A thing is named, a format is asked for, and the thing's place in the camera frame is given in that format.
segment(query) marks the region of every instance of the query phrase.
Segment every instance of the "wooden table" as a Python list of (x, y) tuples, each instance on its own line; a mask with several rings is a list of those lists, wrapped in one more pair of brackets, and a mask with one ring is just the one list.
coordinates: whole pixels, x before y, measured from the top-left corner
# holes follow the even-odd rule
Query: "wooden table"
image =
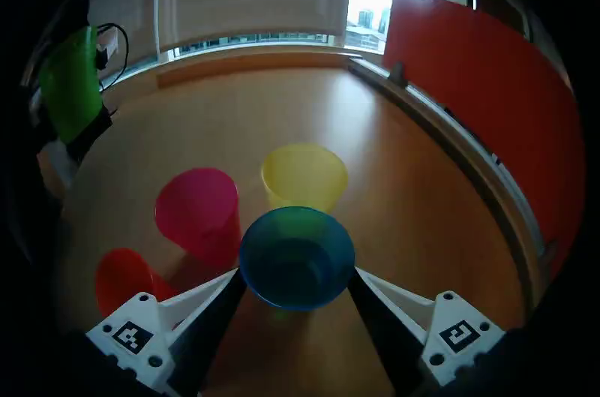
[[(508, 329), (523, 322), (517, 273), (471, 182), (393, 103), (347, 71), (289, 68), (205, 78), (123, 104), (64, 202), (56, 298), (65, 329), (101, 319), (94, 273), (113, 248), (163, 277), (190, 264), (158, 232), (155, 198), (176, 174), (217, 167), (238, 186), (242, 229), (267, 211), (260, 165), (314, 142), (343, 159), (349, 185), (332, 215), (357, 265), (434, 298), (452, 289)], [(204, 395), (392, 395), (347, 291), (310, 314), (280, 314), (247, 292)]]

